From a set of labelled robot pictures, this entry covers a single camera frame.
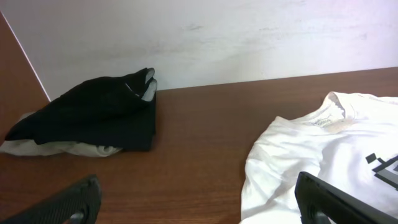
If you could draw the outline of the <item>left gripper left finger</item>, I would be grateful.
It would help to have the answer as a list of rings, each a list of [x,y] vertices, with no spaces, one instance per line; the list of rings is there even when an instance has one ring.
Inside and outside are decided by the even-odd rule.
[[[98,177],[88,175],[1,224],[95,224],[101,196]]]

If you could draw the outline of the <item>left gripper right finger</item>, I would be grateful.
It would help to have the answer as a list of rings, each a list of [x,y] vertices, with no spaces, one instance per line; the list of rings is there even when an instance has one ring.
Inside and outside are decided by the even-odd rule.
[[[309,174],[300,172],[295,198],[303,224],[397,224],[397,219]]]

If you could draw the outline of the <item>white t-shirt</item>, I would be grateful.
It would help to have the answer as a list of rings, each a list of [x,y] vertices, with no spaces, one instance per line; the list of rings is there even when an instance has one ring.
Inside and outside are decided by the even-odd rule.
[[[397,216],[397,98],[331,92],[301,118],[276,117],[248,154],[243,223],[299,223],[294,190],[301,171]]]

